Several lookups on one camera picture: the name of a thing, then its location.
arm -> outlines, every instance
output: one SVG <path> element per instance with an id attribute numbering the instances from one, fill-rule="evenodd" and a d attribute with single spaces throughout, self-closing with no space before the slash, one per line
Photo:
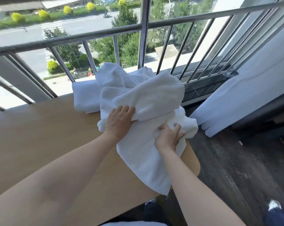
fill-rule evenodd
<path id="1" fill-rule="evenodd" d="M 0 226 L 57 225 L 109 151 L 127 134 L 135 108 L 114 109 L 105 132 L 61 156 L 0 196 Z"/>
<path id="2" fill-rule="evenodd" d="M 175 147 L 185 135 L 179 132 L 181 126 L 175 124 L 171 130 L 164 124 L 155 140 L 155 147 L 161 154 L 170 175 L 174 193 L 188 225 L 195 226 L 245 226 L 242 220 L 176 155 Z"/>

round yellow shrub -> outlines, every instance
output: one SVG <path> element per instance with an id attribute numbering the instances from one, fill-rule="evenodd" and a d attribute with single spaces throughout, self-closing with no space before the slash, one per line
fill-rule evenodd
<path id="1" fill-rule="evenodd" d="M 87 3 L 87 10 L 92 11 L 93 9 L 95 9 L 95 5 L 92 2 L 88 2 Z"/>
<path id="2" fill-rule="evenodd" d="M 66 6 L 64 7 L 64 13 L 65 13 L 65 14 L 68 14 L 68 15 L 71 14 L 71 13 L 72 13 L 71 7 L 69 7 L 69 6 L 66 5 Z"/>
<path id="3" fill-rule="evenodd" d="M 40 9 L 38 11 L 38 16 L 44 20 L 49 19 L 50 18 L 50 14 L 47 13 L 45 10 Z"/>
<path id="4" fill-rule="evenodd" d="M 124 5 L 125 4 L 125 0 L 119 0 L 118 1 L 118 5 Z"/>
<path id="5" fill-rule="evenodd" d="M 49 70 L 54 70 L 55 68 L 57 68 L 58 64 L 57 62 L 53 61 L 53 60 L 50 60 L 48 63 L 47 63 L 47 67 Z"/>
<path id="6" fill-rule="evenodd" d="M 11 18 L 13 19 L 13 21 L 18 22 L 18 23 L 22 23 L 26 21 L 25 17 L 19 13 L 12 13 Z"/>

floor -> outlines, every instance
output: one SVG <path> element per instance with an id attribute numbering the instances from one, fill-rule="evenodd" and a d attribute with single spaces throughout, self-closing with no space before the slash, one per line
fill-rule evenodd
<path id="1" fill-rule="evenodd" d="M 254 139 L 242 146 L 227 128 L 212 138 L 200 130 L 189 142 L 201 164 L 199 179 L 247 226 L 264 225 L 269 199 L 279 201 L 284 209 L 284 144 L 280 139 Z M 157 201 L 172 225 L 187 225 L 172 191 Z"/>

beige platform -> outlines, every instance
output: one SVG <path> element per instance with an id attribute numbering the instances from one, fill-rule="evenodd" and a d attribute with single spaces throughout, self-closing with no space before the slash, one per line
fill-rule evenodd
<path id="1" fill-rule="evenodd" d="M 0 112 L 0 194 L 98 137 L 99 120 L 100 113 L 76 112 L 73 95 Z M 200 163 L 188 142 L 182 160 L 199 174 Z M 114 148 L 70 209 L 64 225 L 99 225 L 157 195 Z"/>

left arm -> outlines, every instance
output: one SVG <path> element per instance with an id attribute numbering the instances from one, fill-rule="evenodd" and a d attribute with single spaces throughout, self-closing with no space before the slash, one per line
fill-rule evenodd
<path id="1" fill-rule="evenodd" d="M 61 156 L 0 196 L 0 226 L 56 225 L 110 150 L 127 134 L 135 108 L 119 106 L 105 132 Z"/>

